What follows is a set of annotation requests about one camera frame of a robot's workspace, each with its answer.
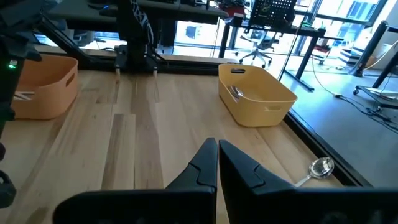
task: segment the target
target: spoon handle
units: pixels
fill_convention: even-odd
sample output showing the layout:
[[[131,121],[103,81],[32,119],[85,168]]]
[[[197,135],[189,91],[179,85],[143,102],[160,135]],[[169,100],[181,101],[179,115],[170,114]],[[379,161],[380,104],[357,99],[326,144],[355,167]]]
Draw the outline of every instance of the spoon handle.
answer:
[[[308,176],[304,177],[302,180],[298,181],[294,186],[300,187],[301,185],[306,183],[306,181],[309,180],[310,178],[311,178],[311,175],[308,175]]]

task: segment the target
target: pegboard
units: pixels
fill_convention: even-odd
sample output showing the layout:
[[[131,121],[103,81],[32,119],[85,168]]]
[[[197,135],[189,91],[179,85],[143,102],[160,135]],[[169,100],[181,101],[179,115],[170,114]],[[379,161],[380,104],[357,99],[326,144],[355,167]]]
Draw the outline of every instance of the pegboard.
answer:
[[[297,0],[255,0],[249,25],[281,28],[294,18]]]

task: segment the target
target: yellow plastic basket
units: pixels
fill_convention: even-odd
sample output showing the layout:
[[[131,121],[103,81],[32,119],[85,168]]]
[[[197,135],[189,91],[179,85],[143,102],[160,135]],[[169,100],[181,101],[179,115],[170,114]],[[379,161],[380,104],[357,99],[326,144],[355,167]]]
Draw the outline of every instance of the yellow plastic basket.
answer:
[[[218,67],[218,91],[235,121],[246,127],[278,125],[297,96],[262,68],[222,64]],[[237,98],[230,87],[243,96]]]

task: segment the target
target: standing desk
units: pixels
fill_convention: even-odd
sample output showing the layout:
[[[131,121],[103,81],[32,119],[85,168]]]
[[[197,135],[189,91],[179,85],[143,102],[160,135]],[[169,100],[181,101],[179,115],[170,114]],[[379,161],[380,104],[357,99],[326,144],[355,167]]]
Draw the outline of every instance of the standing desk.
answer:
[[[138,5],[147,14],[150,21],[155,19],[175,19],[176,21],[192,21],[217,24],[219,17],[227,17],[228,13],[205,6],[189,6],[179,0],[173,4],[148,0],[137,0]],[[117,32],[116,18],[101,16],[99,10],[90,8],[86,0],[63,0],[49,11],[51,19],[65,19],[69,29],[90,31]]]
[[[221,40],[221,46],[220,46],[220,52],[218,57],[223,58],[225,55],[225,50],[226,50],[226,43],[228,40],[228,34],[229,34],[229,29],[231,28],[232,23],[231,19],[227,19],[225,21],[225,27],[223,31],[223,38]],[[250,28],[250,29],[256,29],[256,30],[264,30],[264,31],[269,31],[269,32],[280,32],[283,34],[296,34],[298,27],[296,26],[291,26],[291,27],[286,27],[283,29],[275,29],[275,28],[268,28],[268,27],[249,27],[248,21],[242,21],[242,24],[239,26],[241,28]],[[310,45],[308,46],[308,49],[304,55],[304,58],[300,64],[300,67],[297,70],[297,73],[294,75],[291,71],[286,70],[286,65],[287,61],[285,62],[282,70],[286,72],[290,77],[298,81],[303,87],[305,87],[308,91],[313,91],[314,88],[311,87],[309,84],[305,83],[303,80],[301,80],[301,76],[303,75],[303,72],[305,70],[305,67],[307,66],[308,61],[310,60],[312,51],[314,50],[318,38],[325,37],[326,30],[325,29],[314,29],[312,27],[302,27],[298,32],[297,35],[302,35],[302,36],[308,36],[312,37]]]

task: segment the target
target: wooden tabletop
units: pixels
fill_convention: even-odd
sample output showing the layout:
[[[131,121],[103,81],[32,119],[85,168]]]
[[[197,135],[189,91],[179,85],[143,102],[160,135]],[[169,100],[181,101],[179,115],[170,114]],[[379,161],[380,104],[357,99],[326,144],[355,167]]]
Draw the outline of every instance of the wooden tabletop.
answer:
[[[291,183],[316,159],[284,123],[237,125],[218,96],[218,77],[122,75],[116,83],[113,73],[80,71],[79,80],[81,91],[63,116],[6,124],[0,169],[17,197],[0,210],[0,223],[51,223],[61,201],[87,190],[161,189],[209,136],[227,139]],[[304,186],[341,184],[330,177]],[[217,222],[228,223],[218,189]]]

